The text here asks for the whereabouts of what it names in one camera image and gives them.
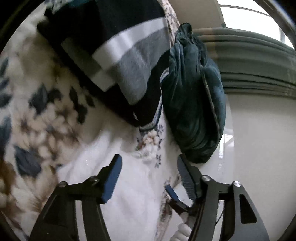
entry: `window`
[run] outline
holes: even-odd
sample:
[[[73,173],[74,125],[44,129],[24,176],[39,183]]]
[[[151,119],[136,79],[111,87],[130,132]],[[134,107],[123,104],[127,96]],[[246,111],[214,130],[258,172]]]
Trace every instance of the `window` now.
[[[218,0],[226,27],[252,31],[293,47],[277,23],[253,0]]]

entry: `blue leaf pattern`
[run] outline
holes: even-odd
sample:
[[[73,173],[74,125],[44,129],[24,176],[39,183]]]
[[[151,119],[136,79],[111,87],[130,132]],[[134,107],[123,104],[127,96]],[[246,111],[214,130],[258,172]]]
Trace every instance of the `blue leaf pattern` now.
[[[90,95],[86,95],[85,99],[86,99],[86,103],[88,104],[88,106],[95,107],[94,101]]]
[[[10,138],[11,128],[11,119],[6,116],[0,124],[0,159],[4,157],[5,147]]]
[[[29,100],[29,104],[31,107],[36,109],[36,113],[39,115],[42,111],[45,110],[47,105],[47,91],[44,84],[37,90],[35,94]]]
[[[87,115],[87,108],[78,103],[77,91],[73,87],[71,87],[69,97],[74,104],[74,110],[78,113],[77,122],[83,124]]]
[[[156,154],[157,163],[155,164],[155,168],[159,168],[161,165],[161,155]]]
[[[8,77],[1,81],[1,83],[0,83],[0,91],[3,90],[4,88],[6,88],[6,86],[8,85],[8,82],[9,82]]]
[[[61,100],[62,93],[58,89],[52,89],[47,95],[48,102],[53,103],[55,99]]]
[[[11,95],[6,93],[0,94],[0,108],[5,107],[9,103],[11,97]]]
[[[1,64],[1,67],[0,67],[0,77],[2,77],[5,74],[5,71],[6,71],[7,66],[8,66],[8,58],[6,58],[2,62],[2,64]]]
[[[38,162],[39,159],[40,157],[38,157],[34,151],[27,151],[15,146],[15,160],[17,170],[21,176],[27,175],[36,178],[41,172],[41,166]]]

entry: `dark green velvet cloth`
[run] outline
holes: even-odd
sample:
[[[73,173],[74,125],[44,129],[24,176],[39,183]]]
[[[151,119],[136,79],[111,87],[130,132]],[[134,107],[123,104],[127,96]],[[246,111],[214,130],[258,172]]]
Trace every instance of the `dark green velvet cloth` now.
[[[219,69],[189,23],[176,33],[169,75],[161,85],[164,111],[181,151],[191,162],[207,162],[224,130],[225,95]]]

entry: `black fabric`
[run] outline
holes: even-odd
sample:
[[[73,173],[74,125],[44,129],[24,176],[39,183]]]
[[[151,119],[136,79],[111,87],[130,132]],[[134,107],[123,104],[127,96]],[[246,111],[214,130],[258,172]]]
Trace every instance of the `black fabric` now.
[[[188,23],[177,31],[161,88],[164,112],[181,151],[191,162],[207,162],[224,130],[225,96],[218,67]]]
[[[147,85],[147,89],[144,96],[134,105],[128,103],[118,84],[106,92],[102,91],[68,56],[61,47],[61,43],[66,38],[71,38],[91,58],[91,55],[101,45],[121,31],[148,20],[164,18],[164,11],[156,0],[73,0],[62,5],[58,10],[55,10],[54,7],[48,8],[45,16],[47,19],[38,24],[38,31],[49,41],[62,61],[78,77],[81,86],[85,86],[91,95],[97,97],[134,126],[145,126],[155,121],[156,111],[159,110],[160,77],[169,64],[169,51],[166,51],[169,49],[169,40],[167,48],[163,51],[166,52],[160,57],[157,64],[143,67],[151,68],[149,70],[151,75],[147,80],[137,79],[142,86]],[[152,42],[149,47],[154,49],[154,46],[157,45],[157,42]]]
[[[60,59],[77,76],[81,87],[85,87],[92,96],[102,101],[108,108],[117,113],[126,122],[134,126],[139,126],[139,122],[133,116],[132,107],[128,104],[118,85],[115,85],[106,92],[103,92],[83,73],[83,71],[77,67],[73,60],[63,50],[59,42],[56,41],[60,36],[59,31],[57,32],[56,28],[54,28],[48,21],[42,21],[37,25],[37,29],[49,41],[59,55]]]
[[[54,14],[47,9],[45,16],[60,30],[61,41],[71,35],[91,55],[121,31],[165,14],[156,0],[80,0],[69,2]]]
[[[154,118],[161,93],[159,78],[169,65],[169,57],[170,51],[168,50],[159,59],[159,65],[152,69],[145,95],[137,104],[133,105],[133,110],[137,116],[140,126],[146,125],[147,120]]]

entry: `white glove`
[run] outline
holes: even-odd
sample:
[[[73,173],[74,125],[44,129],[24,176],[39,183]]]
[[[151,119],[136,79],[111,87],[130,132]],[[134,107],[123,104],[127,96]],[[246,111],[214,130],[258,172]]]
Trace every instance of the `white glove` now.
[[[178,230],[171,237],[170,241],[188,241],[191,231],[192,229],[187,224],[180,223]]]

